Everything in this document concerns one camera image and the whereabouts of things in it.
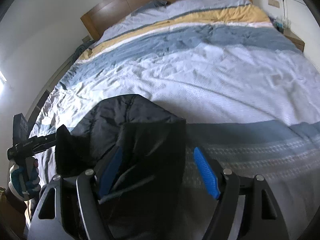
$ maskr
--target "wooden nightstand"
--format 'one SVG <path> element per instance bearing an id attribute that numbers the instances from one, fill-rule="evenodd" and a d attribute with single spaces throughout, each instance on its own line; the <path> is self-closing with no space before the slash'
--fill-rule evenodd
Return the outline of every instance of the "wooden nightstand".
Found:
<path id="1" fill-rule="evenodd" d="M 290 31 L 289 29 L 284 29 L 283 35 L 290 41 L 292 41 L 298 49 L 300 49 L 302 52 L 304 51 L 304 41 L 300 39 L 297 35 L 295 35 L 292 31 Z"/>

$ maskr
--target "pillow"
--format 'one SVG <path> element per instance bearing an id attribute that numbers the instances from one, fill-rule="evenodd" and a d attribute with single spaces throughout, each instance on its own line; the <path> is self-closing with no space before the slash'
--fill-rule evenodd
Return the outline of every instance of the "pillow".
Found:
<path id="1" fill-rule="evenodd" d="M 157 8 L 157 7 L 161 7 L 161 6 L 165 6 L 167 5 L 168 2 L 165 1 L 165 0 L 152 0 L 150 2 L 148 2 L 147 4 L 139 7 L 138 9 L 134 10 L 132 13 L 131 13 L 131 16 L 135 16 L 137 15 L 138 13 L 140 12 L 143 12 L 147 9 L 153 9 L 153 8 Z"/>
<path id="2" fill-rule="evenodd" d="M 139 29 L 143 26 L 168 20 L 188 12 L 238 7 L 247 4 L 251 4 L 251 2 L 249 0 L 178 0 L 171 5 L 170 2 L 167 2 L 166 5 L 168 6 L 161 6 L 157 8 L 154 6 L 153 8 L 149 9 L 148 15 L 143 13 L 142 8 L 138 8 L 133 12 L 133 14 L 135 14 L 134 16 L 129 14 L 118 22 L 120 24 L 114 24 L 106 29 L 100 40 L 95 43 L 95 46 L 98 46 L 102 42 L 110 40 L 116 36 Z"/>

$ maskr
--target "patterned bedspread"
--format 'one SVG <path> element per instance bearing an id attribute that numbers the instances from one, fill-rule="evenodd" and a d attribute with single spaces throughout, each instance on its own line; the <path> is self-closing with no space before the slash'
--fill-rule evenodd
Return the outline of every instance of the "patterned bedspread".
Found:
<path id="1" fill-rule="evenodd" d="M 238 175 L 263 174 L 290 237 L 301 234 L 320 204 L 320 75 L 262 10 L 181 0 L 128 16 L 72 65 L 30 136 L 72 130 L 101 100 L 130 93 L 187 120 L 187 190 L 204 187 L 191 156 L 202 146 Z M 37 156 L 42 184 L 55 174 L 53 151 Z M 183 238 L 201 239 L 203 205 L 185 207 Z"/>

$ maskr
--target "wall outlet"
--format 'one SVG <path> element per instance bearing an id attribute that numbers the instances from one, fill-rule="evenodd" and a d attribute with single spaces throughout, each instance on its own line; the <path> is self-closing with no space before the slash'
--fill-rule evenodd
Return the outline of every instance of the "wall outlet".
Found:
<path id="1" fill-rule="evenodd" d="M 268 0 L 268 5 L 280 8 L 280 3 L 277 0 Z"/>
<path id="2" fill-rule="evenodd" d="M 86 42 L 88 42 L 89 40 L 91 40 L 91 38 L 90 38 L 89 35 L 87 35 L 87 36 L 85 36 L 85 37 L 82 39 L 82 42 L 83 42 L 83 43 L 86 43 Z"/>

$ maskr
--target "gloved hand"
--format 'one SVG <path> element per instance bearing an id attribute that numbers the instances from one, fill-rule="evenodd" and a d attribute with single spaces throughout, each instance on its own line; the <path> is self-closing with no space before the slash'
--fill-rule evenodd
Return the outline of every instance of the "gloved hand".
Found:
<path id="1" fill-rule="evenodd" d="M 20 175 L 22 174 L 22 171 L 24 170 L 24 168 L 18 166 L 17 164 L 14 164 L 10 168 L 9 188 L 12 194 L 22 201 L 27 201 L 29 199 L 34 198 L 36 194 L 39 194 L 39 191 L 41 189 L 39 185 L 40 178 L 39 178 L 39 170 L 38 170 L 38 160 L 33 157 L 29 157 L 29 158 L 33 159 L 34 166 L 30 174 L 30 181 L 27 181 L 25 183 L 26 192 L 22 191 L 21 182 L 20 182 Z"/>

